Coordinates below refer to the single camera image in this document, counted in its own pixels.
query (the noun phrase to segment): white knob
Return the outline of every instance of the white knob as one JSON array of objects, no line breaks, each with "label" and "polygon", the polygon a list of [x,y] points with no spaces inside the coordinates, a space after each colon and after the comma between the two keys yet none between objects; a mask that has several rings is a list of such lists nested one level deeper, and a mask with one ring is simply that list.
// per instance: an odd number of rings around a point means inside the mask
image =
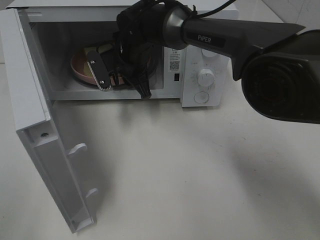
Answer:
[{"label": "white knob", "polygon": [[205,50],[205,49],[201,49],[201,52],[202,52],[202,55],[207,57],[207,58],[213,58],[214,56],[217,56],[218,53],[215,53],[213,51],[208,51],[208,50]]},{"label": "white knob", "polygon": [[209,68],[203,68],[198,73],[198,84],[203,87],[209,87],[215,82],[215,74]]}]

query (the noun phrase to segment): microwave button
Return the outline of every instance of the microwave button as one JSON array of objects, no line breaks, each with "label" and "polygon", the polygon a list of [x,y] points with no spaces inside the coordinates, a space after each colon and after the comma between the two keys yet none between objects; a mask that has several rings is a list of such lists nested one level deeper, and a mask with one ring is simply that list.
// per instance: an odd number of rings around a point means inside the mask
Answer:
[{"label": "microwave button", "polygon": [[194,95],[194,101],[198,104],[205,104],[209,100],[209,94],[205,91],[198,92]]}]

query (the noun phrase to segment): black cable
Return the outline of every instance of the black cable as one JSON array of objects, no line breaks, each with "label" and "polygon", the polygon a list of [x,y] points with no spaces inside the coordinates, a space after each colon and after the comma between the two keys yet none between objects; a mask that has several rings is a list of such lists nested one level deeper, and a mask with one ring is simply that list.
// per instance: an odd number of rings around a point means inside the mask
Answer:
[{"label": "black cable", "polygon": [[212,11],[208,11],[208,12],[203,13],[203,14],[194,15],[192,18],[199,19],[199,18],[205,18],[205,17],[208,17],[210,15],[216,14],[216,13],[220,12],[221,10],[225,9],[226,7],[228,7],[229,5],[231,5],[232,3],[234,3],[235,1],[236,0],[229,0],[226,3],[222,4],[220,7],[216,8],[216,9],[214,9]]}]

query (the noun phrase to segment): qr code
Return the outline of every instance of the qr code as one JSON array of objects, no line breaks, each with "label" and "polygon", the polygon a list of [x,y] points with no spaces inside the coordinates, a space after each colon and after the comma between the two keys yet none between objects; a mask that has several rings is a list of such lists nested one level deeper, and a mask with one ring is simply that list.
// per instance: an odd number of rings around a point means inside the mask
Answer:
[{"label": "qr code", "polygon": [[170,70],[179,70],[179,61],[171,61],[170,62]]}]

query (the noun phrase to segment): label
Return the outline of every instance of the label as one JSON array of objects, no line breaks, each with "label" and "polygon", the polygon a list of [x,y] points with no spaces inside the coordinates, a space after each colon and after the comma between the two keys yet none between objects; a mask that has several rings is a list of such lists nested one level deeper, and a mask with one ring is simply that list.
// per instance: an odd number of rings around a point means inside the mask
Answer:
[{"label": "label", "polygon": [[187,32],[186,37],[190,40],[200,42],[200,44],[208,44],[218,48],[223,48],[226,44],[226,39],[222,37],[210,36],[197,32]]},{"label": "label", "polygon": [[179,73],[181,68],[181,56],[183,50],[169,49],[168,71]]}]

